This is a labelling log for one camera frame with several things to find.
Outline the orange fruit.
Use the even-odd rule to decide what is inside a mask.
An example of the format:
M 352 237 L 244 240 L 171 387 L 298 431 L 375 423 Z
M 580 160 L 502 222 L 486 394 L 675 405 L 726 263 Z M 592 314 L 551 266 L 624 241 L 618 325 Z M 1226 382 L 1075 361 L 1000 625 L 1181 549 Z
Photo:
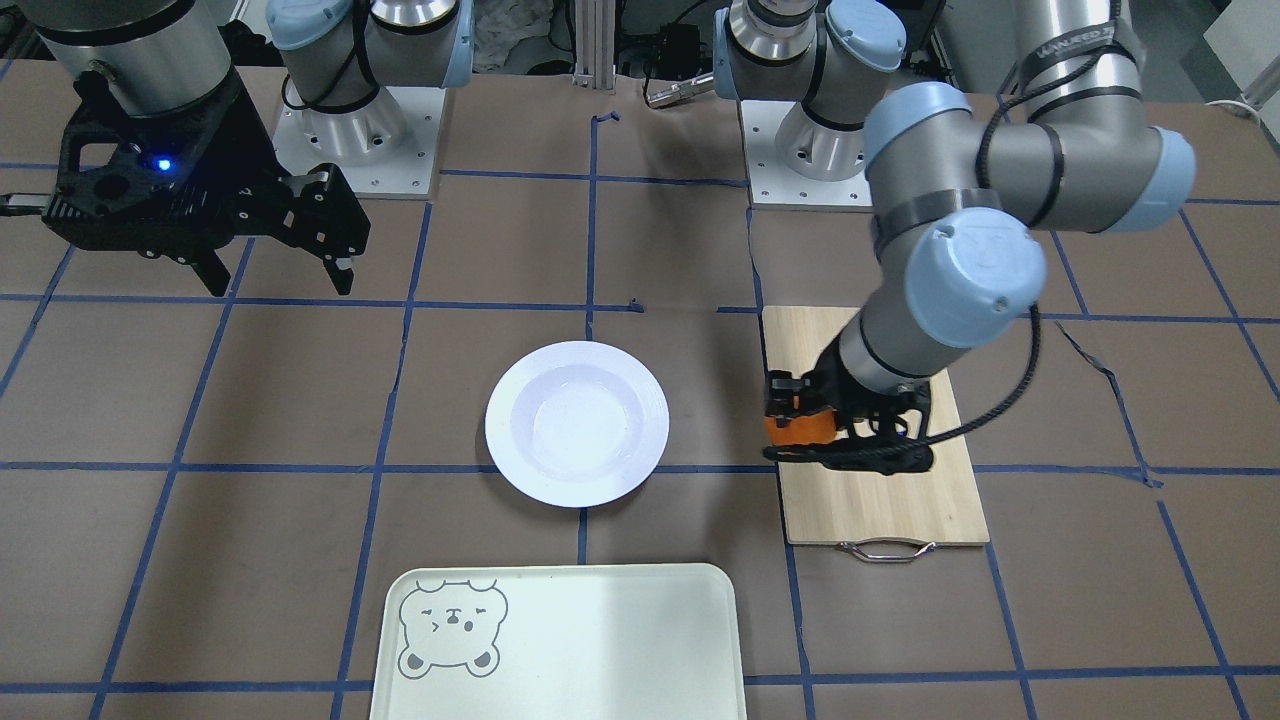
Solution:
M 838 436 L 835 410 L 800 395 L 767 400 L 764 424 L 773 446 L 827 445 Z

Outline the aluminium frame post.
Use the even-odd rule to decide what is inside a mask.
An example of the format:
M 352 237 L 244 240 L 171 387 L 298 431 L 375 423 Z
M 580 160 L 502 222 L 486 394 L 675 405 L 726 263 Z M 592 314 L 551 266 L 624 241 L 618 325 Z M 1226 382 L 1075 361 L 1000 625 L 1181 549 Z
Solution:
M 572 83 L 613 94 L 616 82 L 617 1 L 573 1 Z

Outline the white round plate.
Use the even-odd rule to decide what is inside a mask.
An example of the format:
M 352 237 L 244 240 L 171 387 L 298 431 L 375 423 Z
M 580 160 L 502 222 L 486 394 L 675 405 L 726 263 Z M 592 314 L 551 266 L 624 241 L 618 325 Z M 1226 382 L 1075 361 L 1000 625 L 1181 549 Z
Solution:
M 589 509 L 636 489 L 669 437 L 669 406 L 652 372 L 621 348 L 564 341 L 536 348 L 497 382 L 484 434 L 521 493 Z

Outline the cream tray with bear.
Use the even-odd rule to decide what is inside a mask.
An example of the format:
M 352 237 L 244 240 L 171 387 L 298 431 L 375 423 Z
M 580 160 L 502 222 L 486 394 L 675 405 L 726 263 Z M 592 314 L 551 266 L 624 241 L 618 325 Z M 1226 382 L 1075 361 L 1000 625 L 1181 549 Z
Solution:
M 733 585 L 705 562 L 407 571 L 370 715 L 744 719 Z

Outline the wooden cutting board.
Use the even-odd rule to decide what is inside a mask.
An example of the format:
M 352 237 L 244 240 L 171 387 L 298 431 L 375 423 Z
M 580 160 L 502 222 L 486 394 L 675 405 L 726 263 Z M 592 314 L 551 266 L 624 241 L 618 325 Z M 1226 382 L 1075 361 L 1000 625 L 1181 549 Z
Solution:
M 767 306 L 764 347 L 772 369 L 795 374 L 852 318 L 851 307 Z M 785 534 L 791 544 L 922 548 L 982 546 L 989 529 L 966 439 L 933 446 L 929 471 L 881 475 L 819 464 L 780 465 Z

